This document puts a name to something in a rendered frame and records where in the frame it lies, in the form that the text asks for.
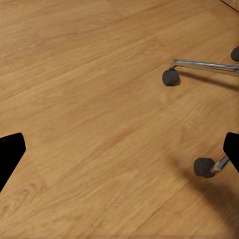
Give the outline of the swivel chair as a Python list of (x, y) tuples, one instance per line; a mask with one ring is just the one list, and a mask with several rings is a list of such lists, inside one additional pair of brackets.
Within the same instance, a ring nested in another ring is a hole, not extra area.
[[(233, 50), (231, 57), (234, 60), (239, 60), (239, 46)], [(166, 70), (162, 75), (162, 81), (165, 85), (175, 84), (179, 82), (179, 73), (177, 72), (177, 70), (175, 70), (175, 67), (177, 66), (239, 77), (239, 65), (174, 59), (170, 65), (169, 70)], [(197, 176), (211, 178), (214, 177), (217, 172), (222, 171), (229, 162), (230, 159), (225, 153), (216, 163), (212, 158), (198, 158), (194, 161), (194, 171)]]

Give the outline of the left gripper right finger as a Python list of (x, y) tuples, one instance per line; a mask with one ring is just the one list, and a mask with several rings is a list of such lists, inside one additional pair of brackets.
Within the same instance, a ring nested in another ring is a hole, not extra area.
[(223, 150), (239, 173), (239, 134), (228, 132)]

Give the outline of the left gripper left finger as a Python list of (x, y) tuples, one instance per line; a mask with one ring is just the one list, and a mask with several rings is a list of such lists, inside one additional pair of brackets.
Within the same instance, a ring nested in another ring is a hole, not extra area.
[(0, 192), (26, 152), (21, 132), (0, 138)]

